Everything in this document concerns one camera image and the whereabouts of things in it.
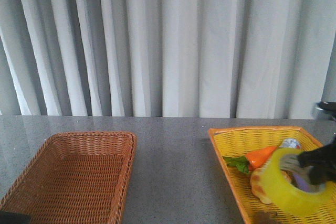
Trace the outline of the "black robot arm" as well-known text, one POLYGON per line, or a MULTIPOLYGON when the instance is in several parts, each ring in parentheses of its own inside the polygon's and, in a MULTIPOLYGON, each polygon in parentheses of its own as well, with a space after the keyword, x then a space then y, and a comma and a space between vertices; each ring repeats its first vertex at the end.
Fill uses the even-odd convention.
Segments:
MULTIPOLYGON (((313 117, 335 121, 335 102, 316 103, 313 108, 313 117)), ((309 169, 308 178, 311 184, 335 182, 335 136, 330 144, 299 154, 298 162, 301 168, 309 169)))
POLYGON ((0 224, 30 224, 31 216, 8 211, 1 211, 0 224))

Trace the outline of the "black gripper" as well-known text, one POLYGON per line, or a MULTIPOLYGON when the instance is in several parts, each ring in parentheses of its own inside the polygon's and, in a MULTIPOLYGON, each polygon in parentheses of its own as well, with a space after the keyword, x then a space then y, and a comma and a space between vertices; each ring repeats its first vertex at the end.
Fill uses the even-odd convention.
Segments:
POLYGON ((328 145, 299 154, 298 162, 301 168, 309 168, 310 184, 335 182, 335 137, 328 145))

